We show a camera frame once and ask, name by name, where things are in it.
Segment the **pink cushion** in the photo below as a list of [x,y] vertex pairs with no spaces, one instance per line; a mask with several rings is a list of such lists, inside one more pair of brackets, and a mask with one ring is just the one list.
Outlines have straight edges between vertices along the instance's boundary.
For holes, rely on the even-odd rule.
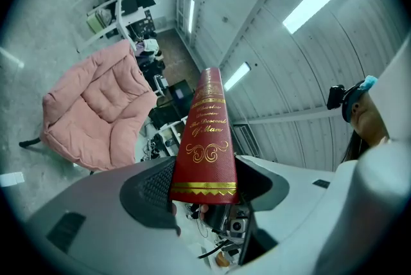
[[40,137],[90,170],[134,164],[138,132],[156,100],[122,40],[73,66],[45,95]]

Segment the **gray floor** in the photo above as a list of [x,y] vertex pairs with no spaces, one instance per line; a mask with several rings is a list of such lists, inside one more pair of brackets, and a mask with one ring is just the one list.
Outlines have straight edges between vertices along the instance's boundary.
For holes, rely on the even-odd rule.
[[116,38],[101,39],[82,54],[76,46],[92,33],[85,13],[96,0],[16,0],[1,32],[0,173],[22,172],[25,182],[7,187],[16,215],[25,220],[64,188],[88,175],[41,143],[24,150],[19,141],[39,135],[42,96],[67,69]]

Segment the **chair leg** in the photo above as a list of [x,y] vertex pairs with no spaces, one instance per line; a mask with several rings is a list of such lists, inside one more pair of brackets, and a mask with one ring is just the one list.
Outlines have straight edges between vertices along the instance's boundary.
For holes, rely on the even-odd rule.
[[35,144],[38,144],[38,143],[40,143],[40,138],[36,138],[36,139],[33,139],[33,140],[27,140],[27,141],[21,141],[19,143],[19,146],[23,147],[23,148],[26,148],[26,147],[29,147],[29,146],[32,146],[32,145],[35,145]]

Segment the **red book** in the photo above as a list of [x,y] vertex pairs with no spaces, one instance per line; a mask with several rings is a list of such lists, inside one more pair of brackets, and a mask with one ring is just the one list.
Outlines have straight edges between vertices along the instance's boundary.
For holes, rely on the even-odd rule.
[[218,68],[201,73],[175,163],[170,198],[195,204],[238,202],[234,152]]

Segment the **white desk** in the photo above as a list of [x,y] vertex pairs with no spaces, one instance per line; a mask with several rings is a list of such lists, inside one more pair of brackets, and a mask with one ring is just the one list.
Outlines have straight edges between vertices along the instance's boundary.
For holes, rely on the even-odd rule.
[[77,52],[83,51],[87,46],[91,45],[94,41],[98,40],[100,37],[104,36],[108,32],[118,29],[120,34],[123,36],[124,39],[127,39],[130,41],[131,47],[133,50],[136,52],[136,44],[135,42],[131,39],[130,35],[127,32],[127,26],[130,24],[133,24],[134,22],[140,21],[142,19],[146,18],[146,14],[144,13],[144,8],[140,7],[137,9],[136,12],[130,13],[128,15],[122,15],[123,9],[121,8],[121,2],[122,0],[111,0],[105,3],[105,5],[110,4],[112,2],[117,2],[116,3],[116,21],[107,26],[104,30],[99,31],[97,34],[93,35],[89,40],[85,41],[82,43],[78,48]]

